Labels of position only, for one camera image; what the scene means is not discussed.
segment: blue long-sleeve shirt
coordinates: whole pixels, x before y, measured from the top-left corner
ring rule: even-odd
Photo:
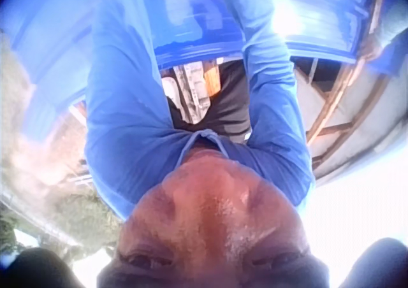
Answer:
[[[102,0],[93,28],[85,154],[103,200],[123,219],[180,166],[198,138],[252,168],[295,206],[314,186],[286,45],[267,0],[224,0],[242,28],[252,134],[246,145],[211,130],[173,128],[143,0]]]

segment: sleeve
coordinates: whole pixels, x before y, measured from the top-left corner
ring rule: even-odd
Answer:
[[[408,2],[398,0],[381,20],[375,36],[383,48],[408,28]]]
[[[188,134],[173,128],[143,0],[101,0],[92,34],[85,156],[124,219],[175,167]]]
[[[293,64],[272,26],[270,0],[224,0],[245,38],[252,134],[247,147],[224,142],[229,156],[252,168],[299,206],[314,186],[296,98]]]

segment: hand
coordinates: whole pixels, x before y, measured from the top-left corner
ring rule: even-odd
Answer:
[[[384,48],[381,46],[375,34],[370,34],[361,44],[358,55],[361,59],[372,61],[378,58],[383,50]]]

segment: eye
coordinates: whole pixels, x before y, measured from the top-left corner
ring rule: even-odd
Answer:
[[[161,270],[163,268],[168,268],[173,264],[169,259],[146,255],[131,256],[127,261],[129,264],[144,270]]]
[[[292,263],[301,256],[301,253],[283,253],[275,257],[262,258],[252,261],[252,265],[257,269],[273,270]]]

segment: blue shirt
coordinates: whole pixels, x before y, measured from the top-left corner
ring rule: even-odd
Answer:
[[[294,206],[314,186],[293,64],[267,0],[223,0],[245,38],[252,134],[246,145],[211,130],[173,128],[143,0],[102,0],[93,27],[85,154],[96,188],[122,219],[180,166],[197,138],[278,187]]]

